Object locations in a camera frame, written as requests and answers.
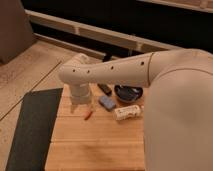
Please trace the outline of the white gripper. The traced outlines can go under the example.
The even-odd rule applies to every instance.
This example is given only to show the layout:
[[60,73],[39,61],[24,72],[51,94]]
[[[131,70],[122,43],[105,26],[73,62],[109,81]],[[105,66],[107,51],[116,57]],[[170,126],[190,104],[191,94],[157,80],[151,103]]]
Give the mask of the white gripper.
[[74,112],[79,105],[90,106],[92,94],[89,84],[70,85],[71,112]]

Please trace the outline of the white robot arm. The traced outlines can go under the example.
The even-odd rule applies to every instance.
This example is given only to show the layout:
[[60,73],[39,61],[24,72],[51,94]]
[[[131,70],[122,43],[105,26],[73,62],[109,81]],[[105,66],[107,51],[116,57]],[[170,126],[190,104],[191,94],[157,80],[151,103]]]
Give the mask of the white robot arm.
[[59,77],[77,103],[90,96],[90,83],[146,87],[146,170],[213,171],[212,53],[177,49],[97,64],[77,54]]

